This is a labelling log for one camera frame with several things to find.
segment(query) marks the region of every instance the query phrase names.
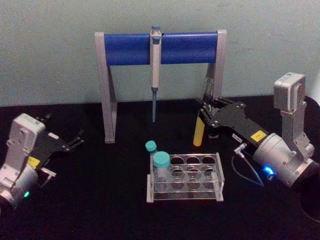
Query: test tube rack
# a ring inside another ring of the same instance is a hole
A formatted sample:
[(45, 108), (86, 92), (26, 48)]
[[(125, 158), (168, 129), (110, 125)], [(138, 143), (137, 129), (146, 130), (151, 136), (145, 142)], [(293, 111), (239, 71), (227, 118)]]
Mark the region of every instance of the test tube rack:
[(150, 154), (150, 174), (147, 175), (146, 201), (156, 200), (191, 200), (216, 199), (222, 202), (224, 173), (219, 157), (216, 154), (171, 154), (170, 164), (163, 170), (153, 165)]

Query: teal tube cap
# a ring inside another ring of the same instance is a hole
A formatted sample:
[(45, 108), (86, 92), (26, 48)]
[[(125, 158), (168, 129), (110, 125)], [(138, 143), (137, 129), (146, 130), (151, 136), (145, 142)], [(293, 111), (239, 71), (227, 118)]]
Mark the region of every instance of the teal tube cap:
[(170, 164), (170, 156), (165, 151), (158, 151), (153, 155), (153, 165), (157, 168), (166, 168)]
[(155, 141), (147, 141), (145, 144), (145, 148), (148, 152), (153, 152), (154, 150), (157, 149), (157, 144), (155, 143)]

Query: robotic arm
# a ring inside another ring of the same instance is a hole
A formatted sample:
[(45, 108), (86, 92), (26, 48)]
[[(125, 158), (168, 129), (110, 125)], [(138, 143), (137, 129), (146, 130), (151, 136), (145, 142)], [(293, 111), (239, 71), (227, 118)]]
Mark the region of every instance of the robotic arm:
[(23, 113), (12, 122), (6, 142), (7, 155), (0, 169), (0, 215), (15, 209), (29, 195), (34, 184), (43, 187), (56, 176), (55, 172), (45, 168), (54, 154), (67, 153), (84, 142), (80, 132), (74, 140), (66, 143), (52, 132), (45, 131), (45, 121)]
[(253, 159), (267, 167), (288, 187), (298, 187), (320, 171), (320, 165), (310, 157), (314, 147), (304, 133), (305, 76), (287, 73), (274, 84), (274, 106), (282, 115), (282, 137), (269, 133), (244, 113), (246, 105), (219, 97), (204, 95), (197, 120), (197, 132), (204, 123), (211, 136), (225, 134), (240, 143), (234, 151), (240, 157), (246, 150)]

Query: light blue wall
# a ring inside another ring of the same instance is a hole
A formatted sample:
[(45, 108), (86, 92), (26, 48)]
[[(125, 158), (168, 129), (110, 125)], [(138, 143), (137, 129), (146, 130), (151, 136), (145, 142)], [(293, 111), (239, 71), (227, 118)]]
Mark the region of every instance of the light blue wall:
[[(320, 1), (3, 0), (0, 106), (99, 102), (94, 32), (226, 29), (223, 95), (265, 95), (287, 72), (320, 66)], [(148, 66), (113, 67), (120, 101), (150, 100)], [(201, 96), (206, 65), (164, 65), (159, 99)]]

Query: cable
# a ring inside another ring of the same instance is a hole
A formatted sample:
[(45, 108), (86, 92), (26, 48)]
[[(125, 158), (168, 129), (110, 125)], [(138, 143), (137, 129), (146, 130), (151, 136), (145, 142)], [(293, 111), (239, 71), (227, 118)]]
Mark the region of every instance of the cable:
[(231, 166), (232, 166), (232, 169), (234, 170), (234, 172), (236, 174), (238, 174), (241, 178), (245, 179), (245, 180), (248, 180), (249, 182), (251, 183), (254, 183), (256, 185), (259, 185), (260, 187), (264, 187), (264, 183), (262, 182), (260, 176), (258, 175), (257, 171), (254, 169), (254, 167), (250, 164), (250, 162), (248, 162), (248, 160), (246, 159), (246, 157), (242, 158), (245, 163), (250, 167), (250, 169), (253, 171), (253, 173), (255, 174), (256, 178), (258, 179), (258, 182), (257, 181), (254, 181), (246, 176), (243, 176), (240, 172), (238, 172), (235, 168), (235, 165), (234, 165), (234, 158), (235, 158), (235, 155), (232, 156), (232, 159), (231, 159)]

